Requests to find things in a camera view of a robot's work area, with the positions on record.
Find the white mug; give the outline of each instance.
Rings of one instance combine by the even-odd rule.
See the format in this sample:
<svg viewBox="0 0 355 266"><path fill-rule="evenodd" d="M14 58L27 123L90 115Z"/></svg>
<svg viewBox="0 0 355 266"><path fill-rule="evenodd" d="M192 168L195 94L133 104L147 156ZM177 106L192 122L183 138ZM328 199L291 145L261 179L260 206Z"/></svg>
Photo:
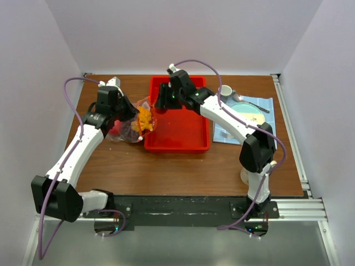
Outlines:
<svg viewBox="0 0 355 266"><path fill-rule="evenodd" d="M221 100L226 103L227 99L233 94L233 90L228 85L222 85L221 88Z"/></svg>

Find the blue placemat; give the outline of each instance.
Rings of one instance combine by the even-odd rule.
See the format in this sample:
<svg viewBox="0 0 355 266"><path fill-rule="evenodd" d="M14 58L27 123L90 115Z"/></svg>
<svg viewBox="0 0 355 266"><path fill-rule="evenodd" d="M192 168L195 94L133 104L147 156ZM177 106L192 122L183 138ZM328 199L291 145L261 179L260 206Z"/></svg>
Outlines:
<svg viewBox="0 0 355 266"><path fill-rule="evenodd" d="M251 103L257 104L267 110L270 111L270 113L265 113L262 111L262 114L265 117L265 122L271 125L273 134L276 135L276 124L275 124L275 112L273 109L273 99L264 99L264 98L254 98L254 97L248 97L248 96L242 96L242 98L246 101L249 101ZM232 106L236 104L237 102L233 99L233 97L229 97L226 105ZM217 123L214 123L214 134L213 134L213 141L215 142L222 142L222 143L228 143L228 144L236 144L239 145L240 143L236 139L227 139L222 137L220 132L224 132L226 134L229 134L226 130L224 130L220 125Z"/></svg>

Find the black metal base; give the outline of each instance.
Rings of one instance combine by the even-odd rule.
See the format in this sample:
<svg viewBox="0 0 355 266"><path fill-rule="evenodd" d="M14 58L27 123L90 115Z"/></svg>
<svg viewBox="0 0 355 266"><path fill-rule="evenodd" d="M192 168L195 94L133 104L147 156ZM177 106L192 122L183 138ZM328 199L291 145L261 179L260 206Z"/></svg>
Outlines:
<svg viewBox="0 0 355 266"><path fill-rule="evenodd" d="M126 231L134 230L135 226L217 227L236 222L250 205L246 197L220 196L114 196L114 201L127 218ZM107 218L108 215L113 217L109 213L94 212L84 217ZM251 212L248 219L279 216L277 203L270 201L258 212ZM241 222L238 226L250 232L267 231L267 223ZM97 232L103 227L107 228L108 223L95 223Z"/></svg>

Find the white enclosure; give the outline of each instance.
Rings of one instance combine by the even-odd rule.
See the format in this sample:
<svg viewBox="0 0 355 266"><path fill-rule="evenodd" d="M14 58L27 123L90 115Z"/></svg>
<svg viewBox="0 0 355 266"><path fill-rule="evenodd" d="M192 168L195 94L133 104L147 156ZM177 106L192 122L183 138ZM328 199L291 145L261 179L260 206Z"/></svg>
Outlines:
<svg viewBox="0 0 355 266"><path fill-rule="evenodd" d="M343 265L354 265L355 2L323 0L281 75L313 195Z"/></svg>
<svg viewBox="0 0 355 266"><path fill-rule="evenodd" d="M165 74L188 58L223 74L280 73L320 2L47 0L80 69L96 74Z"/></svg>
<svg viewBox="0 0 355 266"><path fill-rule="evenodd" d="M44 1L0 4L0 262L20 265L35 215L31 181L64 150L80 70ZM78 100L79 83L68 87Z"/></svg>
<svg viewBox="0 0 355 266"><path fill-rule="evenodd" d="M342 265L355 261L354 1L13 0L0 13L2 265L21 264L35 216L31 180L68 137L63 81L160 74L189 58L222 74L281 74L312 191L324 198ZM189 72L210 74L197 64ZM68 86L75 103L80 85Z"/></svg>

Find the wooden tabletop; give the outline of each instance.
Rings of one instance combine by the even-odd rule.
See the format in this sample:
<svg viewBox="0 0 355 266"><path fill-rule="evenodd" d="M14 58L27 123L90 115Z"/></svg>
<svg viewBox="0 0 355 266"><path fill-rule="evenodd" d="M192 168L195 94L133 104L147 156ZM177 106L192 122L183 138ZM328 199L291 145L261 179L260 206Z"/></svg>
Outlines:
<svg viewBox="0 0 355 266"><path fill-rule="evenodd" d="M87 78L107 82L115 75L88 75ZM132 103L148 96L151 75L116 75L121 89ZM222 76L224 84L241 95L273 97L276 135L288 151L286 162L270 177L270 190L274 196L302 196L290 140L287 136L273 80L270 76ZM207 87L217 91L216 76L206 76ZM88 106L96 101L98 87L86 81L77 110L83 116ZM79 122L74 117L68 143L71 142ZM210 134L212 141L212 122ZM143 142L129 144L104 140L93 152L80 175L77 191L99 188L114 194L131 195L236 195L247 194L248 187L240 179L241 146L211 143L204 154L154 154L144 149ZM280 161L278 149L274 160Z"/></svg>

